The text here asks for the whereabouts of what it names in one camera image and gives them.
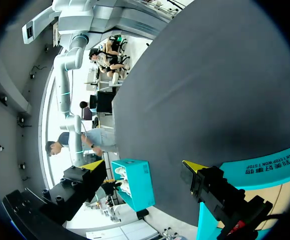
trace wall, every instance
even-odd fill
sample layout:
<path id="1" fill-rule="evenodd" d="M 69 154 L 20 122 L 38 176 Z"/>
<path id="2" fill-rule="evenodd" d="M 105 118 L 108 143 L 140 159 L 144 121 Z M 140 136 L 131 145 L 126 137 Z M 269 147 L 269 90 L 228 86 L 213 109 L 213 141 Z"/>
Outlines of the wall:
<path id="1" fill-rule="evenodd" d="M 16 189 L 29 187 L 38 191 L 45 186 L 38 155 L 38 114 L 44 84 L 58 49 L 44 53 L 48 31 L 32 44 L 24 45 L 22 26 L 50 4 L 50 0 L 36 0 L 24 8 L 7 26 L 0 42 L 0 93 L 8 96 L 8 107 L 0 103 L 0 144 L 5 147 L 0 152 L 0 204 L 6 194 Z M 44 64 L 48 68 L 37 73 L 37 81 L 30 80 L 33 65 Z M 33 116 L 27 124 L 33 127 L 20 128 L 17 115 L 28 109 Z M 20 162 L 27 162 L 26 171 L 19 170 Z"/>
<path id="2" fill-rule="evenodd" d="M 5 148 L 0 152 L 0 200 L 16 189 L 24 189 L 17 163 L 17 130 L 16 116 L 0 103 L 0 144 Z"/>
<path id="3" fill-rule="evenodd" d="M 25 125 L 31 127 L 21 128 L 18 131 L 18 158 L 19 161 L 26 162 L 27 165 L 26 169 L 22 171 L 22 176 L 24 178 L 30 177 L 30 179 L 24 182 L 25 187 L 30 188 L 30 190 L 38 195 L 46 187 L 38 152 L 41 137 L 41 125 L 39 125 L 40 107 L 54 58 L 59 51 L 60 48 L 51 48 L 48 53 L 43 52 L 39 56 L 35 64 L 48 67 L 37 71 L 36 77 L 25 85 L 23 93 L 24 97 L 32 106 L 32 116 L 25 121 Z"/>
<path id="4" fill-rule="evenodd" d="M 44 50 L 45 44 L 52 44 L 52 35 L 48 42 L 46 42 L 47 38 L 43 36 L 48 34 L 46 31 L 31 44 L 24 44 L 22 27 L 51 4 L 50 0 L 35 0 L 28 4 L 7 26 L 5 36 L 0 42 L 0 55 L 5 68 L 21 93 L 30 70 Z"/>

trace person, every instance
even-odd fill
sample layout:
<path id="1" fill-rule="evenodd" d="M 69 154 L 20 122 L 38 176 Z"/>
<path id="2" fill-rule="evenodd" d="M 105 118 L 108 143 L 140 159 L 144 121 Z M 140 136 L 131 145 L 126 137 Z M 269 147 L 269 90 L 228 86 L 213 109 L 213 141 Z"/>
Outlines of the person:
<path id="1" fill-rule="evenodd" d="M 81 142 L 92 149 L 96 155 L 101 156 L 102 152 L 117 152 L 115 134 L 111 129 L 93 128 L 90 131 L 81 133 Z M 62 148 L 69 147 L 69 132 L 60 134 L 57 141 L 46 143 L 46 152 L 49 156 L 57 155 Z"/>
<path id="2" fill-rule="evenodd" d="M 103 44 L 103 49 L 106 53 L 121 56 L 121 54 L 116 50 L 113 50 L 113 48 L 116 50 L 119 48 L 119 44 L 117 45 L 113 40 L 108 39 L 107 42 Z"/>
<path id="3" fill-rule="evenodd" d="M 95 61 L 102 73 L 107 73 L 107 76 L 112 78 L 115 72 L 120 73 L 119 69 L 129 70 L 130 66 L 127 64 L 119 64 L 118 58 L 115 55 L 110 55 L 107 59 L 107 55 L 98 49 L 92 49 L 89 53 L 89 59 Z"/>
<path id="4" fill-rule="evenodd" d="M 79 106 L 81 109 L 84 109 L 84 108 L 89 108 L 89 103 L 87 103 L 86 101 L 81 101 L 79 103 Z M 97 107 L 95 108 L 89 108 L 89 110 L 92 112 L 92 113 L 96 113 L 97 112 Z"/>

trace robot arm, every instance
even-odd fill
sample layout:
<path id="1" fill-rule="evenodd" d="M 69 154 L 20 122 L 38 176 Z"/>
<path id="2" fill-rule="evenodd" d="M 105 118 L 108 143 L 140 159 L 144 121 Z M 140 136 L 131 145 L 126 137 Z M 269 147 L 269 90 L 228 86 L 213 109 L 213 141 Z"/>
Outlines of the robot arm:
<path id="1" fill-rule="evenodd" d="M 155 39 L 171 18 L 137 0 L 54 0 L 53 5 L 23 27 L 24 43 L 32 42 L 59 16 L 60 44 L 66 53 L 56 56 L 56 91 L 60 128 L 70 133 L 72 164 L 87 164 L 81 144 L 81 119 L 70 114 L 68 71 L 79 69 L 83 53 L 112 35 L 129 35 Z"/>
<path id="2" fill-rule="evenodd" d="M 68 71 L 79 69 L 89 39 L 85 35 L 76 35 L 70 45 L 70 50 L 64 54 L 57 55 L 54 61 L 56 71 L 56 91 L 58 99 L 58 111 L 61 113 L 62 121 L 60 128 L 68 130 L 69 149 L 72 164 L 82 166 L 84 162 L 81 144 L 81 119 L 78 115 L 70 115 L 70 88 Z"/>

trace dark gray tablecloth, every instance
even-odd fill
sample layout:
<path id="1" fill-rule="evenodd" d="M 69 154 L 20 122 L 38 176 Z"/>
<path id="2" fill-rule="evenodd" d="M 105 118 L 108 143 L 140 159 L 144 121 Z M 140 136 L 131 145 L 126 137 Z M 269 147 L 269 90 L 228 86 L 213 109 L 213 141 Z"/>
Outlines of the dark gray tablecloth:
<path id="1" fill-rule="evenodd" d="M 182 160 L 220 165 L 290 147 L 290 50 L 252 1 L 196 0 L 141 56 L 114 113 L 120 157 L 149 161 L 156 207 L 197 225 Z"/>

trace office room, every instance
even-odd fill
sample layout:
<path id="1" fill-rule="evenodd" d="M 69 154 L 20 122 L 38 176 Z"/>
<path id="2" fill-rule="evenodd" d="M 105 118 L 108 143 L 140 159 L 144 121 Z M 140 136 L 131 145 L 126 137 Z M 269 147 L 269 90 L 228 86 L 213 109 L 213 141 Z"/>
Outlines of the office room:
<path id="1" fill-rule="evenodd" d="M 0 238 L 261 240 L 282 231 L 290 22 L 270 14 L 281 5 L 32 0 L 8 11 Z"/>

